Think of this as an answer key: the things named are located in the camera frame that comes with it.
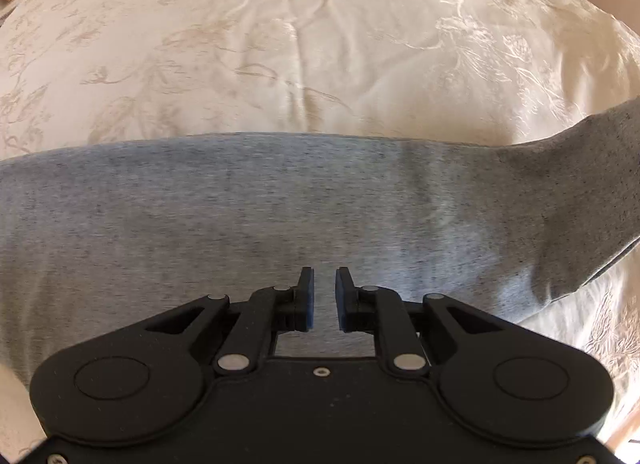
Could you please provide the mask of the grey speckled pants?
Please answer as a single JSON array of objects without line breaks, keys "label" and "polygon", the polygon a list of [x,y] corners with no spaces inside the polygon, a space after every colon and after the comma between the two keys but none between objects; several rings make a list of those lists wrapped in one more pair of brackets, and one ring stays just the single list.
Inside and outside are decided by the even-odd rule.
[{"label": "grey speckled pants", "polygon": [[503,147],[336,135],[202,135],[1,165],[1,361],[51,354],[207,294],[334,272],[511,322],[639,239],[639,104]]}]

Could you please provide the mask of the cream embroidered bedspread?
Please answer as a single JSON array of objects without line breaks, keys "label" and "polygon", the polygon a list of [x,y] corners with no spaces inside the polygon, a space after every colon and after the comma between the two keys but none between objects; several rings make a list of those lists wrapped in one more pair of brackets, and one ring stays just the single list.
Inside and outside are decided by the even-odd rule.
[{"label": "cream embroidered bedspread", "polygon": [[1,155],[226,131],[509,144],[639,92],[587,0],[20,0]]}]

